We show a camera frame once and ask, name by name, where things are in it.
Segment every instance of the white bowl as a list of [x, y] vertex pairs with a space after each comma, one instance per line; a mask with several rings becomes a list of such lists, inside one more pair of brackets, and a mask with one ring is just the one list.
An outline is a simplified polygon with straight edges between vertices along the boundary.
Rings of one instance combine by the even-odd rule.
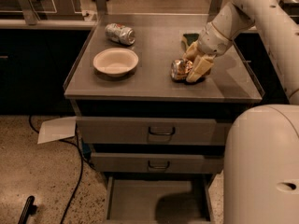
[[130, 49], [106, 49], [93, 59], [93, 66], [110, 77], [122, 77], [138, 64], [138, 56]]

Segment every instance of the green object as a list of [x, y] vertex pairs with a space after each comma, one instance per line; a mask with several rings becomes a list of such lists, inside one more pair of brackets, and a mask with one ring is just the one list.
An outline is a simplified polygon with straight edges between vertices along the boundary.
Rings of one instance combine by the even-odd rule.
[[199, 34], [183, 34], [181, 41], [185, 44], [186, 50], [194, 41], [197, 41], [198, 36]]

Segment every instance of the power cord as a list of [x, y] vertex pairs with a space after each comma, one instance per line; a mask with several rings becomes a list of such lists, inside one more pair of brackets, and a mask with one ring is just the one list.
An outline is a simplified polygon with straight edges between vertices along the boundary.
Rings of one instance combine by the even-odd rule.
[[[34, 132], [39, 133], [39, 130], [37, 130], [37, 129], [34, 127], [33, 123], [32, 123], [32, 115], [29, 116], [29, 125], [30, 125], [31, 129], [32, 129]], [[75, 194], [76, 194], [76, 192], [77, 192], [78, 186], [79, 186], [79, 184], [80, 184], [80, 182], [81, 182], [82, 175], [83, 175], [83, 166], [84, 166], [84, 165], [83, 165], [83, 162], [86, 161], [86, 160], [84, 159], [83, 155], [82, 155], [82, 152], [81, 152], [79, 146], [78, 146], [78, 134], [77, 134], [77, 132], [75, 132], [75, 136], [76, 136], [76, 142], [77, 142], [77, 144], [74, 144], [74, 143], [72, 143], [72, 142], [70, 142], [70, 141], [68, 141], [68, 140], [65, 140], [65, 139], [60, 139], [60, 140], [58, 140], [58, 141], [60, 141], [60, 142], [67, 143], [67, 144], [69, 144], [69, 145], [71, 145], [71, 146], [74, 146], [74, 147], [77, 149], [77, 151], [78, 151], [78, 155], [79, 155], [79, 157], [80, 157], [80, 173], [79, 173], [79, 177], [78, 177], [78, 182], [77, 182], [77, 184], [76, 184], [76, 186], [75, 186], [75, 189], [73, 190], [73, 193], [72, 193], [72, 195], [71, 195], [71, 197], [70, 197], [70, 199], [69, 199], [69, 201], [68, 201], [68, 203], [67, 203], [67, 206], [66, 206], [66, 208], [65, 208], [65, 210], [64, 210], [64, 214], [63, 214], [63, 217], [62, 217], [61, 222], [60, 222], [61, 224], [64, 222], [64, 219], [65, 219], [65, 216], [66, 216], [66, 214], [67, 214], [67, 211], [68, 211], [68, 209], [69, 209], [69, 207], [70, 207], [70, 204], [72, 203], [72, 201], [73, 201], [73, 199], [74, 199], [74, 197], [75, 197]]]

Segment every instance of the gray countertop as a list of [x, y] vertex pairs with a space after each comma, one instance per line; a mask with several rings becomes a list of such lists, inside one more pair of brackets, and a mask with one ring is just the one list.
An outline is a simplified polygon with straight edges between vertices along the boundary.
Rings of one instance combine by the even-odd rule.
[[[215, 60], [202, 82], [185, 84], [170, 77], [171, 63], [182, 57], [185, 33], [199, 33], [207, 15], [106, 15], [99, 22], [65, 90], [68, 99], [257, 103], [262, 100], [234, 47]], [[136, 33], [131, 47], [105, 37], [107, 24], [117, 22]], [[112, 78], [93, 68], [94, 56], [110, 48], [127, 48], [139, 57], [136, 70]]]

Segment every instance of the can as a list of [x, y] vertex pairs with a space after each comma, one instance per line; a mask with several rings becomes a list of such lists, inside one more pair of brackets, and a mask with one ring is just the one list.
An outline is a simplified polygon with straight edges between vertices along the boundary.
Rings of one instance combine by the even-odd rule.
[[105, 28], [106, 37], [123, 45], [132, 45], [135, 42], [135, 31], [118, 23], [111, 23]]
[[186, 59], [174, 60], [171, 64], [171, 78], [175, 81], [185, 80], [192, 69], [193, 63]]

